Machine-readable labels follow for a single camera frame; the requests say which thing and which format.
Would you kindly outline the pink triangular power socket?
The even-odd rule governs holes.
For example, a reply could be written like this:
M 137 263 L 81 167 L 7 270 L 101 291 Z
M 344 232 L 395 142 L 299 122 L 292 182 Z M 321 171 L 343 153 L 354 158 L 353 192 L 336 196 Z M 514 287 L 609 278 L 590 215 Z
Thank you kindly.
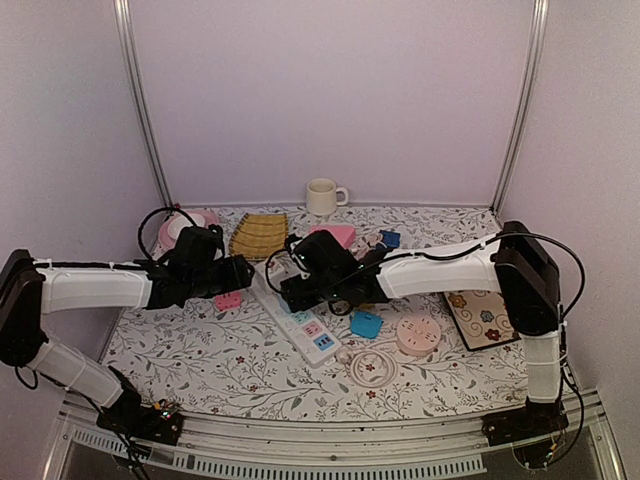
M 315 225 L 309 233 L 318 231 L 329 232 L 344 249 L 350 249 L 356 238 L 356 230 L 351 225 Z

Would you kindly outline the pink plug adapter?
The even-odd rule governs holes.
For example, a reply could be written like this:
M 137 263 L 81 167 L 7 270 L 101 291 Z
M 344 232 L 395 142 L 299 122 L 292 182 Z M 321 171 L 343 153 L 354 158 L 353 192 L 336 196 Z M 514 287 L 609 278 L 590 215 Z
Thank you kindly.
M 237 291 L 217 295 L 214 297 L 214 304 L 220 312 L 238 309 L 242 304 L 242 294 Z

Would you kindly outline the cyan square plug adapter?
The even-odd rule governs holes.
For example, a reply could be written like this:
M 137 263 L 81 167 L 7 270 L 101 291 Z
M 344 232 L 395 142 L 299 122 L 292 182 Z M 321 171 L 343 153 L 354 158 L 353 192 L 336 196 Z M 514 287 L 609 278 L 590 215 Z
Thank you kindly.
M 383 319 L 370 312 L 354 311 L 350 316 L 350 331 L 358 337 L 375 339 L 382 325 Z

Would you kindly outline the dark blue cube socket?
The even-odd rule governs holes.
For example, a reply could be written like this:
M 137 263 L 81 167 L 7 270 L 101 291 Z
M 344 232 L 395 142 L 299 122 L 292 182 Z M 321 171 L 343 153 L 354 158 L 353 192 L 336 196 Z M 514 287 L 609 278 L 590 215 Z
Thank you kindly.
M 389 231 L 389 230 L 380 230 L 379 235 L 380 235 L 379 243 L 384 245 L 386 248 L 396 249 L 400 247 L 400 244 L 401 244 L 400 233 L 395 231 Z

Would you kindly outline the white power strip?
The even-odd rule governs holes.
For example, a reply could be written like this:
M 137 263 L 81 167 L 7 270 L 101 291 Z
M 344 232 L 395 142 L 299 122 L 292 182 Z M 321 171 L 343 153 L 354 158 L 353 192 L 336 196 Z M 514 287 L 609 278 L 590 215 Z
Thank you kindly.
M 328 366 L 333 361 L 341 342 L 314 312 L 290 313 L 281 297 L 268 286 L 262 264 L 257 267 L 251 291 L 310 367 Z

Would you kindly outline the round pink power socket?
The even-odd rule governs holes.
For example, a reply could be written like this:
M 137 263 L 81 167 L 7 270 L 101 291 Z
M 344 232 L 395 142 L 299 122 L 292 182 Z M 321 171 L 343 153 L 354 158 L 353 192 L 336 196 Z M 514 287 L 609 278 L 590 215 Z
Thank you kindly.
M 441 327 L 430 317 L 409 316 L 396 326 L 399 350 L 409 356 L 425 357 L 433 353 L 441 341 Z

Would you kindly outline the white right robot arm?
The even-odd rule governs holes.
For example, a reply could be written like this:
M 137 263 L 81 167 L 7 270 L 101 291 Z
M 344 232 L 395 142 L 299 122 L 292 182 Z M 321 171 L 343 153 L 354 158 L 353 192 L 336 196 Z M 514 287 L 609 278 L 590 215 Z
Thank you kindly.
M 491 292 L 501 296 L 507 318 L 524 344 L 526 407 L 517 427 L 537 436 L 552 424 L 561 401 L 560 329 L 571 304 L 561 300 L 560 269 L 552 245 L 581 260 L 567 245 L 513 220 L 492 235 L 423 249 L 386 249 L 358 259 L 328 232 L 314 232 L 291 252 L 300 274 L 283 280 L 279 294 L 291 312 L 322 302 L 351 307 L 387 303 L 426 293 Z

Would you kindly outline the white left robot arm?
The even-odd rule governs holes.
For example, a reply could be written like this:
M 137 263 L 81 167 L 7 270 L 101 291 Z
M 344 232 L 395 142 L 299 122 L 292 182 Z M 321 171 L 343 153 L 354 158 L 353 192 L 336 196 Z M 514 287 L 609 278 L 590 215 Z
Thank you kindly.
M 29 368 L 108 410 L 128 434 L 148 426 L 148 412 L 125 378 L 47 336 L 44 316 L 95 309 L 163 310 L 251 286 L 254 267 L 226 256 L 219 231 L 184 228 L 173 249 L 155 259 L 114 262 L 37 260 L 19 249 L 1 271 L 1 361 Z

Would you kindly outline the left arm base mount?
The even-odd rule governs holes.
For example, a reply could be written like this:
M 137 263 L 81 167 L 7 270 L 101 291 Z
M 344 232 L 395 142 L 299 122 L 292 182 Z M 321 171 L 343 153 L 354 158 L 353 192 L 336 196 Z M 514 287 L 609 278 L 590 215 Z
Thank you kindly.
M 144 405 L 134 385 L 117 369 L 109 366 L 109 370 L 123 392 L 111 407 L 101 409 L 96 425 L 125 437 L 176 446 L 184 424 L 180 407 L 165 399 Z

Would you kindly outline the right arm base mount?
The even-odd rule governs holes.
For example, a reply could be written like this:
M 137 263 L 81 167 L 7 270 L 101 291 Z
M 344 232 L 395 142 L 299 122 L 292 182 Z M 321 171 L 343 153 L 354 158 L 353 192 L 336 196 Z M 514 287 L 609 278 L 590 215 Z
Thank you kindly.
M 569 425 L 560 397 L 552 403 L 538 403 L 527 398 L 523 407 L 486 414 L 481 421 L 481 431 L 490 446 L 560 432 Z

